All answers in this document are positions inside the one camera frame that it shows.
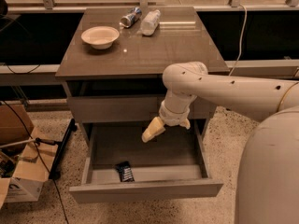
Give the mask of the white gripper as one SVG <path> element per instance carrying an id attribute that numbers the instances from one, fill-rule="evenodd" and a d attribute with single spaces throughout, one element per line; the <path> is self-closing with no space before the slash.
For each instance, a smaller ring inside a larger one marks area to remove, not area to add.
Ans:
<path id="1" fill-rule="evenodd" d="M 154 137 L 160 135 L 165 131 L 164 125 L 168 126 L 181 126 L 189 130 L 191 124 L 188 120 L 190 109 L 176 113 L 168 109 L 165 105 L 165 101 L 162 101 L 159 109 L 159 117 L 155 117 L 149 124 L 148 128 L 142 133 L 142 141 L 147 143 Z"/>

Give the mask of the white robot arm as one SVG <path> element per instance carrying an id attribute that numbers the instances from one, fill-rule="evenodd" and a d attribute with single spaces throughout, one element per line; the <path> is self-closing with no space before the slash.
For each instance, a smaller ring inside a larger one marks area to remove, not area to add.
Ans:
<path id="1" fill-rule="evenodd" d="M 196 98 L 254 119 L 259 125 L 240 160 L 235 224 L 299 224 L 299 84 L 296 81 L 210 75 L 203 63 L 175 63 L 163 72 L 167 93 L 142 134 L 190 127 Z"/>

